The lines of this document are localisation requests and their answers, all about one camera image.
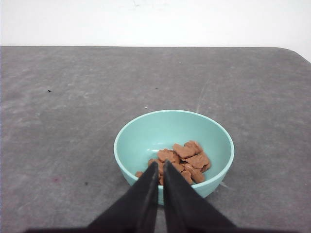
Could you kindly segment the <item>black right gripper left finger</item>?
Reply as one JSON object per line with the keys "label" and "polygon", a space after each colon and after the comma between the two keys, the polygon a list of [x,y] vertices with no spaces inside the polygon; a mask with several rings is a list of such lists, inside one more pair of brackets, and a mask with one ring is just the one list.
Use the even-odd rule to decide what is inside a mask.
{"label": "black right gripper left finger", "polygon": [[158,206],[158,164],[87,227],[99,233],[153,233]]}

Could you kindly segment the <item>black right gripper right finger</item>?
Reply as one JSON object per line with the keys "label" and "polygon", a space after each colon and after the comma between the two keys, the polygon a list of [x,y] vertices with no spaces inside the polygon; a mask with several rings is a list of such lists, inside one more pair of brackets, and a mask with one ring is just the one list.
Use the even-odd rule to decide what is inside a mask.
{"label": "black right gripper right finger", "polygon": [[163,197],[169,233],[237,232],[237,227],[202,198],[169,161],[164,165]]}

